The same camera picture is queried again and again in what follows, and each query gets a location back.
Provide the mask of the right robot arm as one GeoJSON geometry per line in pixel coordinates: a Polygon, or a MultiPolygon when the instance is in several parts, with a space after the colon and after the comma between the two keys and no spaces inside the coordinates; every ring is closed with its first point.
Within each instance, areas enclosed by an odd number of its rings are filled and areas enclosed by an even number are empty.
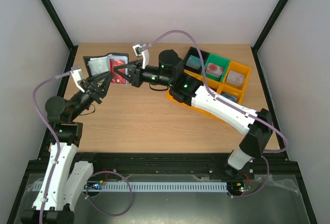
{"type": "Polygon", "coordinates": [[[135,87],[142,83],[167,86],[170,96],[177,102],[204,110],[244,135],[224,164],[223,171],[232,179],[242,174],[249,161],[262,156],[273,134],[268,110],[243,107],[210,90],[201,80],[184,72],[183,60],[174,50],[162,51],[156,67],[142,59],[113,65],[112,69],[135,87]]]}

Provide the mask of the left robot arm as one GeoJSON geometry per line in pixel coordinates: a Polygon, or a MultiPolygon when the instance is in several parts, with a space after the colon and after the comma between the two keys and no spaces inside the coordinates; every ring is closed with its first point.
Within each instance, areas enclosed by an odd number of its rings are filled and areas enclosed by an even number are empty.
{"type": "Polygon", "coordinates": [[[50,155],[39,193],[29,210],[21,215],[21,223],[73,223],[74,210],[79,195],[93,173],[93,164],[88,161],[73,162],[80,143],[83,124],[76,122],[92,103],[101,104],[107,95],[112,73],[107,71],[87,79],[80,68],[44,80],[34,89],[32,99],[43,85],[70,76],[78,92],[69,100],[53,96],[45,103],[47,116],[35,109],[53,138],[50,155]]]}

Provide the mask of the black leather card holder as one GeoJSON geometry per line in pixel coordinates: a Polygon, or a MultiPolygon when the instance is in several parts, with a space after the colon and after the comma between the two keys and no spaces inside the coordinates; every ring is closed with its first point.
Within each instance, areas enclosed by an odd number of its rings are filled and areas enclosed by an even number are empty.
{"type": "Polygon", "coordinates": [[[113,84],[128,85],[128,81],[115,73],[113,68],[125,65],[129,62],[129,55],[125,53],[108,53],[102,56],[84,56],[83,57],[89,76],[95,76],[104,72],[112,73],[113,84]]]}

